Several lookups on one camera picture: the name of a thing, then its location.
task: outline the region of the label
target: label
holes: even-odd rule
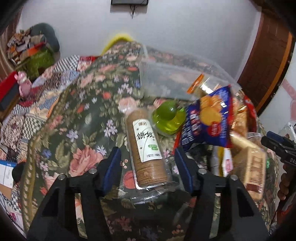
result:
[[[141,162],[162,159],[159,146],[149,120],[138,119],[133,121],[133,130]]]
[[[15,162],[0,160],[0,183],[6,187],[13,187],[12,170],[16,166]]]
[[[226,177],[233,169],[233,162],[231,157],[231,151],[228,148],[224,148],[222,171],[223,176]]]
[[[221,133],[221,125],[218,122],[212,122],[212,124],[207,128],[207,132],[212,137],[217,137]]]

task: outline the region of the clear plastic container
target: clear plastic container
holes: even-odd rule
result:
[[[232,86],[235,94],[241,87],[216,63],[200,56],[173,54],[176,51],[160,52],[143,46],[140,52],[141,89],[146,96],[194,101],[203,96],[188,94],[191,84],[203,73],[198,86],[209,94],[218,86]]]

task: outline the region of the red snack package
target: red snack package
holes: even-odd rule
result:
[[[244,104],[248,108],[248,129],[249,132],[257,132],[256,110],[252,101],[244,95]]]

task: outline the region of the cable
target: cable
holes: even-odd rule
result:
[[[276,210],[276,212],[274,213],[274,217],[272,218],[272,220],[271,220],[271,222],[270,222],[269,229],[270,229],[270,227],[271,227],[271,225],[272,225],[272,222],[274,221],[274,218],[276,217],[276,213],[277,213],[277,210]]]
[[[149,0],[143,0],[143,2],[141,2],[141,3],[139,4],[139,6],[142,5],[145,1],[147,1],[147,4],[149,3]],[[138,8],[138,6],[133,5],[133,4],[130,4],[130,10],[132,11],[132,13],[131,13],[131,19],[133,19],[133,15],[134,15],[135,10],[136,10],[137,8]]]

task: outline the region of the potato chip image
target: potato chip image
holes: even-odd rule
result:
[[[210,126],[213,122],[220,123],[222,117],[213,107],[206,107],[200,111],[200,121],[203,124]]]
[[[206,107],[211,107],[212,106],[212,98],[209,95],[206,95],[202,98],[200,98],[200,109],[204,109]]]
[[[220,102],[216,102],[213,106],[212,106],[217,112],[220,112],[222,110],[222,106],[220,104]]]
[[[218,95],[214,95],[212,96],[212,103],[213,105],[215,105],[216,103],[220,103],[221,102],[221,99]]]

